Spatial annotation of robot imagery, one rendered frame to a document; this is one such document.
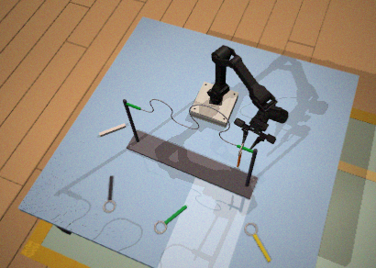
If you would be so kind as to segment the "yellow handle with grey loop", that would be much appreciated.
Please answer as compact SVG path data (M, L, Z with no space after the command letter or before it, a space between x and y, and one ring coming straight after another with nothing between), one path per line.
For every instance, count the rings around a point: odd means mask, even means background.
M248 234L248 233L246 232L246 226L247 226L247 225L253 225L253 226L255 227L256 231L255 231L254 234L251 235L251 234ZM247 225L246 225L245 228L244 228L246 234L249 235L249 236L252 236L252 237L254 238L254 240L256 241L256 243L259 244L259 246L260 246L260 248L261 248L263 254L265 255L266 259L268 260L268 262L271 261L271 258L270 258L270 256L269 256L269 254L266 252L265 248L263 247L262 243L260 242L260 239L258 239L257 236L256 236L256 233L257 233L257 227L256 227L254 224L252 224L252 223L249 223L249 224L247 224Z

